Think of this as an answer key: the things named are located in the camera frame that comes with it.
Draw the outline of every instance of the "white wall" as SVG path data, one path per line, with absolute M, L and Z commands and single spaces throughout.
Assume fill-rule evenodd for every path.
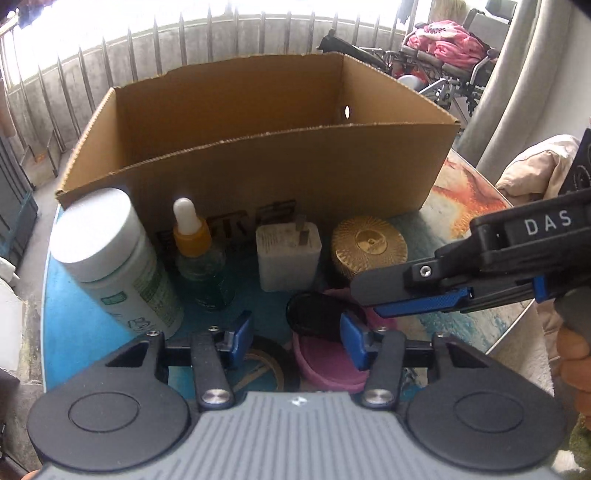
M 554 84 L 527 146 L 558 134 L 581 138 L 591 117 L 591 20 L 573 7 Z

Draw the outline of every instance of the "green label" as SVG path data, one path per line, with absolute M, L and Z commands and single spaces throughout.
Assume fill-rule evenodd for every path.
M 102 298 L 101 302 L 105 305 L 115 305 L 125 300 L 127 300 L 127 294 L 124 291 L 120 291 L 119 293 L 111 295 L 110 297 Z

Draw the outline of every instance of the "pink clothing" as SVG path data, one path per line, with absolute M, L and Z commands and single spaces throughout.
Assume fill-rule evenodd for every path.
M 485 46 L 465 28 L 451 20 L 433 22 L 418 28 L 408 38 L 407 45 L 465 70 L 471 70 L 486 57 Z

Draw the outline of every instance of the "starfish print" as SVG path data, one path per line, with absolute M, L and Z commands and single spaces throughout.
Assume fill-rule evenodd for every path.
M 454 238 L 462 237 L 470 229 L 470 221 L 480 215 L 497 212 L 507 208 L 507 205 L 500 194 L 494 195 L 484 192 L 479 179 L 466 167 L 454 165 L 445 160 L 445 165 L 454 170 L 461 170 L 466 178 L 466 184 L 461 185 L 458 191 L 449 190 L 434 185 L 432 192 L 436 192 L 444 197 L 456 202 L 459 207 L 459 214 L 451 228 L 451 235 Z

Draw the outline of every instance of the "curtain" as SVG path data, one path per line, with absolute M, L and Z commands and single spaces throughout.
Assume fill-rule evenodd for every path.
M 523 151 L 569 29 L 570 0 L 521 0 L 491 79 L 455 150 L 491 182 Z

